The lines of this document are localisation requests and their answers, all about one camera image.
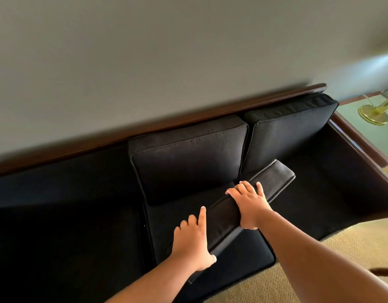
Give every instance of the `wall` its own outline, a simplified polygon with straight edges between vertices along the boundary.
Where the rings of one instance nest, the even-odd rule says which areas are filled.
[[[382,89],[387,63],[360,76],[383,55],[388,0],[0,0],[0,159],[295,83]]]

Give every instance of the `carpet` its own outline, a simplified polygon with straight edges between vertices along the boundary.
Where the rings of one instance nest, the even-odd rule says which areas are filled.
[[[323,242],[364,268],[388,267],[388,219],[360,223]],[[381,278],[388,283],[388,277]],[[276,264],[208,299],[206,303],[299,302]]]

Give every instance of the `forearm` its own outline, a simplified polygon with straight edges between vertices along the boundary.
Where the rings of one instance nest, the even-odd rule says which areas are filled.
[[[107,303],[170,303],[194,271],[188,259],[171,256]]]
[[[279,214],[263,212],[258,224],[302,302],[388,302],[388,285]]]

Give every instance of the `lamp base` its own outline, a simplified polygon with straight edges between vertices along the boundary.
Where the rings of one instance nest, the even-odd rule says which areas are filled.
[[[375,125],[384,125],[388,123],[388,114],[378,113],[373,105],[363,105],[358,109],[359,115],[369,123]]]

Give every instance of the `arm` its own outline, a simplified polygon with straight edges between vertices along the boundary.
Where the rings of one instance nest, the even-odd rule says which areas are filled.
[[[388,285],[361,266],[303,233],[274,212],[263,188],[248,182],[230,188],[241,226],[260,229],[302,302],[388,302]]]
[[[171,255],[152,271],[145,274],[113,296],[107,303],[170,303],[195,271],[213,263],[216,257],[207,249],[207,217],[205,207],[197,218],[188,217],[174,230]]]

